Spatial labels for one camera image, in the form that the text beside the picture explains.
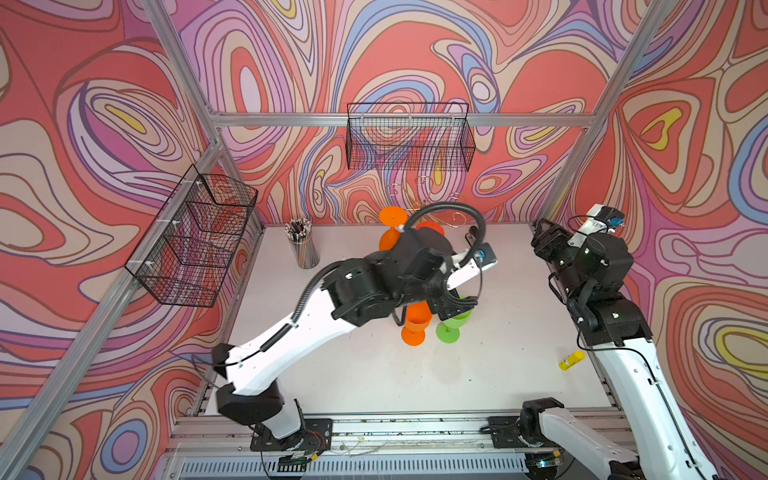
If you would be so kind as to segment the green wine glass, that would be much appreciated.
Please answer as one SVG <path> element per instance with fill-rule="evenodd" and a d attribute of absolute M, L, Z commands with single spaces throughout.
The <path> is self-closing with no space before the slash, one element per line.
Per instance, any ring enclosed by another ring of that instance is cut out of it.
<path fill-rule="evenodd" d="M 467 310 L 459 315 L 441 321 L 436 327 L 437 338 L 446 344 L 453 344 L 460 338 L 460 330 L 471 317 L 473 310 Z"/>

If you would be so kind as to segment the red wine glass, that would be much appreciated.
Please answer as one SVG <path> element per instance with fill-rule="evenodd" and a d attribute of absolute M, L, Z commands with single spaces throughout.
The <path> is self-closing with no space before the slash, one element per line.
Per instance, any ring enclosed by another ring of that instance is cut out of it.
<path fill-rule="evenodd" d="M 419 230 L 419 229 L 429 229 L 429 230 L 432 230 L 432 231 L 435 231 L 435 232 L 439 233 L 440 235 L 445 235 L 444 228 L 440 224 L 438 224 L 438 223 L 436 223 L 434 221 L 420 222 L 420 223 L 418 223 L 415 226 L 415 228 L 417 230 Z"/>

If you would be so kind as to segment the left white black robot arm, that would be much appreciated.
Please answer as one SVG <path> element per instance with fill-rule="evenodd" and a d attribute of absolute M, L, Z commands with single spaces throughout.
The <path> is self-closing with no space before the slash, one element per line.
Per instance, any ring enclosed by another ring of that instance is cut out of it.
<path fill-rule="evenodd" d="M 477 230 L 462 253 L 439 232 L 405 230 L 395 245 L 366 257 L 333 262 L 303 290 L 293 311 L 255 339 L 226 343 L 212 351 L 216 372 L 226 383 L 215 394 L 217 411 L 259 432 L 270 433 L 288 448 L 306 433 L 297 401 L 288 402 L 278 377 L 321 345 L 424 302 L 442 320 L 474 308 L 478 299 L 457 289 L 497 263 Z"/>

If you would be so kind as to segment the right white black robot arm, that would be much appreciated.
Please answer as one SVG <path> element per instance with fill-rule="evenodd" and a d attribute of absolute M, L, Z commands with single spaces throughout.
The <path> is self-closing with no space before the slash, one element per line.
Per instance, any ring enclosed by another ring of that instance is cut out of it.
<path fill-rule="evenodd" d="M 599 479 L 715 479 L 664 376 L 650 325 L 620 291 L 634 259 L 614 226 L 589 218 L 569 232 L 540 219 L 531 246 L 550 269 L 578 347 L 601 365 L 635 447 L 616 445 L 553 398 L 524 403 L 521 437 L 555 443 Z"/>

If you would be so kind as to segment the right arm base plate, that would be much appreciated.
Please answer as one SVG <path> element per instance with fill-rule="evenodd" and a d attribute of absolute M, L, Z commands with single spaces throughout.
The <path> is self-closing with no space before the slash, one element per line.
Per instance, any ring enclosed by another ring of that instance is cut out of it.
<path fill-rule="evenodd" d="M 525 436 L 518 416 L 491 416 L 479 432 L 488 435 L 495 449 L 559 449 L 551 440 L 539 436 Z"/>

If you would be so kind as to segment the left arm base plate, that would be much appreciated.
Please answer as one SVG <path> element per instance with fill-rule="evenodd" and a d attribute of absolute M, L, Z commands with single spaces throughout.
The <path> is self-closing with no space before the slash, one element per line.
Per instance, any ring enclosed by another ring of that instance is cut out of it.
<path fill-rule="evenodd" d="M 299 452 L 304 455 L 321 454 L 331 447 L 333 420 L 310 418 L 293 434 L 278 439 L 272 431 L 259 424 L 253 430 L 250 450 L 253 452 Z"/>

